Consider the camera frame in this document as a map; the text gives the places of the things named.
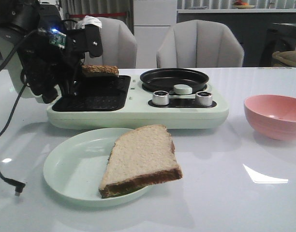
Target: chair backrest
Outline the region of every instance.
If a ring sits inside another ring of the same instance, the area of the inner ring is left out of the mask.
[[[118,19],[98,17],[103,54],[91,58],[86,53],[85,64],[112,65],[120,69],[133,69],[136,66],[137,42],[124,22]]]
[[[244,50],[222,23],[190,20],[172,25],[157,51],[158,68],[241,67]]]

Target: pink bowl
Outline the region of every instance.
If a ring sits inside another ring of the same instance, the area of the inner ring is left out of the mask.
[[[296,139],[296,98],[280,95],[256,95],[244,102],[249,124],[272,139]]]

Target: bread slice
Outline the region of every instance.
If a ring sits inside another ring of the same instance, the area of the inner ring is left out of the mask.
[[[97,76],[115,76],[119,75],[117,66],[108,65],[82,65],[82,73],[85,77],[97,77]]]
[[[99,186],[103,198],[124,195],[144,186],[182,178],[171,134],[149,125],[120,136]]]

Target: light green plate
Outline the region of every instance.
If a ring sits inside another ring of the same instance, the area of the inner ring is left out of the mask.
[[[64,141],[49,154],[44,163],[45,181],[66,199],[85,206],[113,206],[142,196],[152,186],[107,199],[102,199],[98,191],[116,139],[130,130],[91,130]]]

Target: frying pan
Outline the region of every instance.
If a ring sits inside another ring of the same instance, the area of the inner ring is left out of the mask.
[[[170,92],[174,85],[183,84],[192,88],[192,93],[196,93],[205,88],[209,77],[199,71],[190,69],[170,68],[154,69],[140,75],[143,87],[152,92],[163,90]]]

